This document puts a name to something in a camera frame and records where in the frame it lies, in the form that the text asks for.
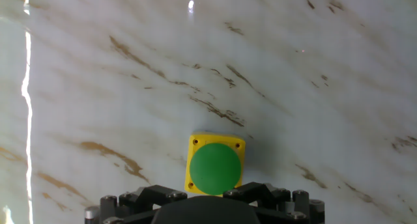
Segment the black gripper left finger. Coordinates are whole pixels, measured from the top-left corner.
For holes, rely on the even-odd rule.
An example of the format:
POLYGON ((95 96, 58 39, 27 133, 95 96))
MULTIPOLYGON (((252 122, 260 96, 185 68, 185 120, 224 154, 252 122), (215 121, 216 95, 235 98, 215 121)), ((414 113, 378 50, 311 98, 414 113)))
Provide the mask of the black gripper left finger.
POLYGON ((153 185, 119 196, 105 195, 98 205, 84 209, 85 224, 151 223, 160 207, 188 198, 183 191, 153 185))

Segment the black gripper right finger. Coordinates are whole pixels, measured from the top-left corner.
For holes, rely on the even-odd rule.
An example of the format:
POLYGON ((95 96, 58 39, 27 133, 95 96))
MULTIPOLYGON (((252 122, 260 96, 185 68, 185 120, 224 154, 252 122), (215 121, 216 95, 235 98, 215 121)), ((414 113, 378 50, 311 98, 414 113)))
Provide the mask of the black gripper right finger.
POLYGON ((224 192, 223 198, 244 203, 260 223, 325 224, 324 201, 311 199, 302 189, 250 182, 224 192))

